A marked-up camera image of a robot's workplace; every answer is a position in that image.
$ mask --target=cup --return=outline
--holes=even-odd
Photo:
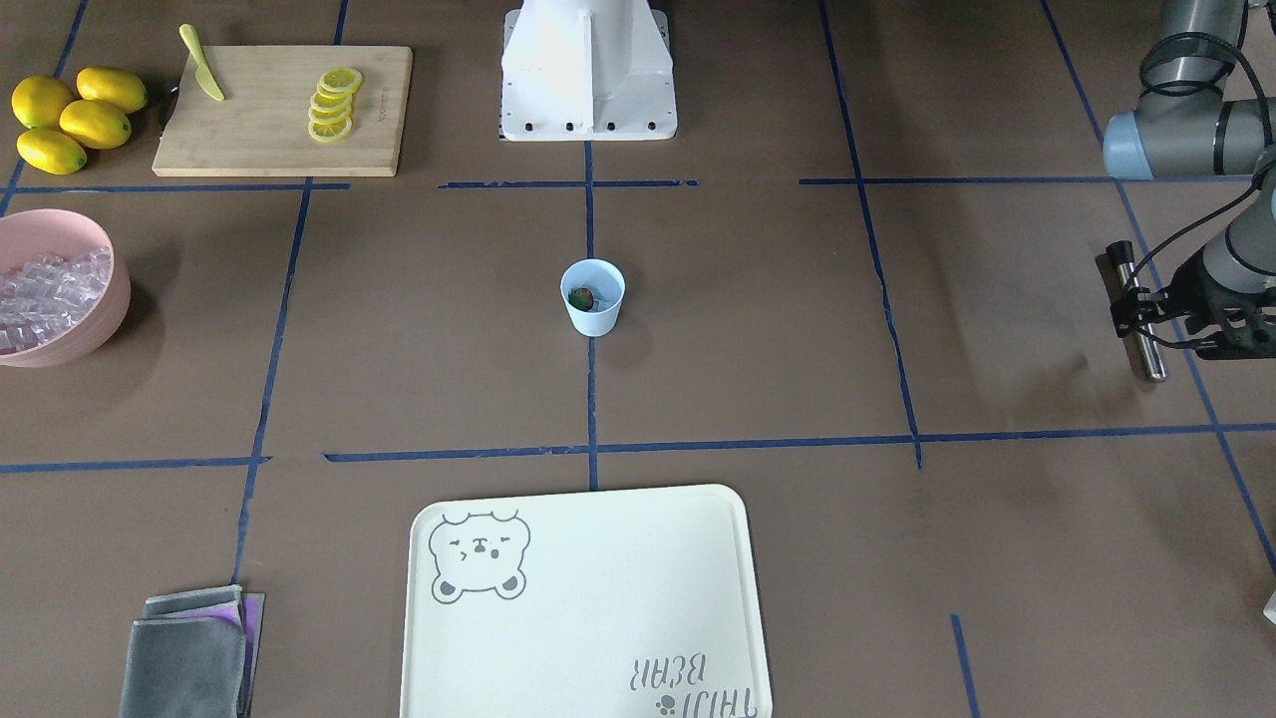
[[[568,295],[578,287],[588,288],[593,293],[593,307],[588,311],[577,309],[568,301]],[[581,259],[563,272],[559,293],[575,330],[584,335],[602,335],[616,325],[620,300],[625,296],[625,277],[611,261]]]

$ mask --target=pink bowl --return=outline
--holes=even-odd
[[[98,246],[111,250],[111,275],[97,304],[57,337],[26,351],[0,355],[0,366],[52,367],[84,356],[120,328],[131,295],[129,269],[93,219],[66,209],[31,209],[0,217],[0,269],[22,267],[41,251],[70,259]]]

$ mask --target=knife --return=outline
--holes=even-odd
[[[195,82],[198,82],[199,87],[202,87],[213,99],[217,99],[218,102],[226,99],[226,94],[222,93],[222,88],[217,87],[217,80],[213,79],[213,70],[208,69],[208,59],[204,57],[204,48],[199,45],[199,36],[195,34],[195,27],[184,24],[177,28],[177,34],[181,36],[181,41],[185,42],[186,48],[190,50],[190,56],[195,59]]]

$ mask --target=bear face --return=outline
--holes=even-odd
[[[459,522],[447,517],[430,533],[430,553],[439,575],[431,588],[439,603],[456,603],[466,592],[495,590],[507,601],[523,593],[523,552],[531,542],[527,523],[513,515],[470,514]]]

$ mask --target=stack of lemon slices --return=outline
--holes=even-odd
[[[364,74],[355,68],[336,68],[319,78],[310,96],[309,131],[315,142],[337,142],[355,129],[355,93]]]

